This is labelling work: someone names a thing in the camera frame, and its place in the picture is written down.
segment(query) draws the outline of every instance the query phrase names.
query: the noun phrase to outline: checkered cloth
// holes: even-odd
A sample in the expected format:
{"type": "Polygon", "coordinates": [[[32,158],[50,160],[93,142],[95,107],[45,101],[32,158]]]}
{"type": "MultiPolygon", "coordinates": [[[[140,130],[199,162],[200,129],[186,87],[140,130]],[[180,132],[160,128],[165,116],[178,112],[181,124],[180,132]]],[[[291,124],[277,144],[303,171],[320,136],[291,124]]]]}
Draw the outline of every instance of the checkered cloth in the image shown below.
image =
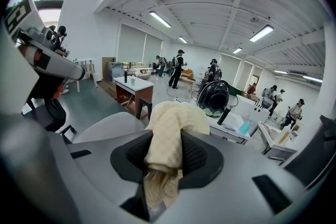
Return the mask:
{"type": "Polygon", "coordinates": [[[168,207],[177,197],[182,178],[181,129],[209,134],[206,114],[186,102],[162,102],[153,109],[146,129],[153,139],[144,161],[149,173],[144,180],[146,202],[155,209],[162,201],[168,207]]]}

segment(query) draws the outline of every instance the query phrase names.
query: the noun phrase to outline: fluorescent light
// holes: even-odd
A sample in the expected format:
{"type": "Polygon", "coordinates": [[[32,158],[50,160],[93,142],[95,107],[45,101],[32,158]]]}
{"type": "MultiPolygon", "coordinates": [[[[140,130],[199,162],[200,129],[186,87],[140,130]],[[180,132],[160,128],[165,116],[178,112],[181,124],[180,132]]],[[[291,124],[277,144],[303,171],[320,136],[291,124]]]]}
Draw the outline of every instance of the fluorescent light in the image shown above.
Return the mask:
{"type": "Polygon", "coordinates": [[[274,28],[270,25],[266,25],[262,30],[256,33],[254,36],[250,38],[250,41],[256,42],[258,39],[261,39],[263,36],[267,35],[268,33],[272,32],[274,28]]]}
{"type": "Polygon", "coordinates": [[[318,79],[318,78],[313,78],[313,77],[310,77],[310,76],[303,76],[305,79],[309,79],[309,80],[313,80],[313,81],[317,81],[319,83],[322,83],[323,80],[321,79],[318,79]]]}
{"type": "Polygon", "coordinates": [[[178,37],[180,40],[182,40],[183,43],[187,43],[183,37],[178,37]]]}
{"type": "Polygon", "coordinates": [[[241,48],[238,48],[233,53],[236,54],[236,53],[240,52],[241,50],[242,50],[241,48]]]}
{"type": "Polygon", "coordinates": [[[287,73],[287,72],[280,71],[280,70],[274,70],[274,72],[275,72],[275,73],[280,73],[280,74],[286,74],[286,75],[288,75],[288,73],[287,73]]]}
{"type": "Polygon", "coordinates": [[[149,12],[150,15],[152,15],[155,19],[160,21],[162,24],[164,24],[166,27],[171,28],[172,26],[167,23],[164,19],[162,19],[156,12],[149,12]]]}

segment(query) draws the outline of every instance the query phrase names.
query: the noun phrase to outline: white ceiling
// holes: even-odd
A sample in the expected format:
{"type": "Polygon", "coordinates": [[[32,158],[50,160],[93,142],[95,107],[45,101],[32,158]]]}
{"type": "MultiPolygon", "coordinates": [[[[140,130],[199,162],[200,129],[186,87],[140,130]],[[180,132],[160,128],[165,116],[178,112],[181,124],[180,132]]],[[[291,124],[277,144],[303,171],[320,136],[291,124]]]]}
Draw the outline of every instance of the white ceiling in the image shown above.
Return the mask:
{"type": "Polygon", "coordinates": [[[318,0],[114,0],[109,8],[137,18],[172,40],[183,36],[190,44],[225,52],[242,47],[239,56],[268,68],[323,76],[324,37],[320,33],[306,36],[323,29],[329,19],[318,0]],[[172,28],[150,16],[151,10],[172,28]],[[266,24],[274,31],[257,42],[249,41],[266,24]]]}

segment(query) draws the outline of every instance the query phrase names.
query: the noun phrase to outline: green floor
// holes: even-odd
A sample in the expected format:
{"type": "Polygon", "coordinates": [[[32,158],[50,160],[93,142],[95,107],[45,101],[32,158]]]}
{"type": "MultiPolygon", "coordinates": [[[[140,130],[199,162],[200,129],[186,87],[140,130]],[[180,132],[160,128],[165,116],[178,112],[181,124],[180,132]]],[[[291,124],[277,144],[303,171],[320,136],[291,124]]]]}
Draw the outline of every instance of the green floor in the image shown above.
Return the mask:
{"type": "MultiPolygon", "coordinates": [[[[99,86],[95,88],[93,80],[79,82],[80,92],[77,92],[75,82],[69,83],[69,92],[59,98],[59,102],[67,113],[65,126],[71,124],[80,135],[88,127],[109,115],[127,111],[99,86]]],[[[66,136],[72,140],[70,131],[66,136]]]]}

